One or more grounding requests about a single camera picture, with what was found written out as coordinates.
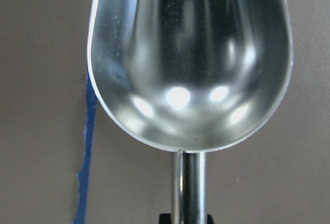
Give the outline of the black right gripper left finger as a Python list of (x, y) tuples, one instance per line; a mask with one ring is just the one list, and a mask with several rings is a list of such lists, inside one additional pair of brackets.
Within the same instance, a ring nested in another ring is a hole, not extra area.
[(170, 213), (162, 213), (159, 215), (158, 219), (159, 224), (171, 224), (172, 218)]

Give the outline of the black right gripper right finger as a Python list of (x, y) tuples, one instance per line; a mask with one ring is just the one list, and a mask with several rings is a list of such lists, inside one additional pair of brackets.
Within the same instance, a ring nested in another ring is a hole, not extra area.
[(213, 217), (210, 214), (207, 215), (207, 224), (214, 224)]

